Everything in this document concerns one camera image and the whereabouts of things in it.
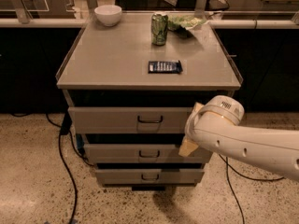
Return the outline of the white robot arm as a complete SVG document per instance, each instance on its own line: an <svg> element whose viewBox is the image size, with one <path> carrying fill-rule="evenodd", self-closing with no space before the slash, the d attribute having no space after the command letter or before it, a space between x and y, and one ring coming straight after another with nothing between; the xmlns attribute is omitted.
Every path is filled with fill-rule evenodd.
<svg viewBox="0 0 299 224"><path fill-rule="evenodd" d="M243 116L242 104L228 96L195 104L178 154L188 157L201 147L299 181L299 132L243 127Z"/></svg>

